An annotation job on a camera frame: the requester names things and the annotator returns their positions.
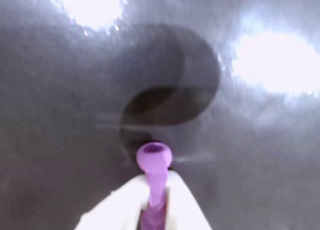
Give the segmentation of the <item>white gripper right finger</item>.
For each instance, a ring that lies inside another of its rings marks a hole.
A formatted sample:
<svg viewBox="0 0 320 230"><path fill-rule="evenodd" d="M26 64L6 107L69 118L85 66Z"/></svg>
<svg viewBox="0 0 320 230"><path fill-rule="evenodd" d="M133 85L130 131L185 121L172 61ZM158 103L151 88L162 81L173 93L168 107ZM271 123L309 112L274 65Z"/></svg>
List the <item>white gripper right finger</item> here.
<svg viewBox="0 0 320 230"><path fill-rule="evenodd" d="M166 184L166 230L212 230L182 177L169 171Z"/></svg>

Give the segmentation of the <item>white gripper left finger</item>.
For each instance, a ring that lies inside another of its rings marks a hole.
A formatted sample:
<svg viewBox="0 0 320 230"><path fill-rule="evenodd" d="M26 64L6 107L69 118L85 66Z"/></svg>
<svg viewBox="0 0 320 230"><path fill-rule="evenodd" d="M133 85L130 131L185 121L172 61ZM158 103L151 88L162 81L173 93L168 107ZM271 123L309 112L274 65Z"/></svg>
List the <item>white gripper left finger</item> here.
<svg viewBox="0 0 320 230"><path fill-rule="evenodd" d="M84 213L75 229L136 230L149 194L145 177L136 176Z"/></svg>

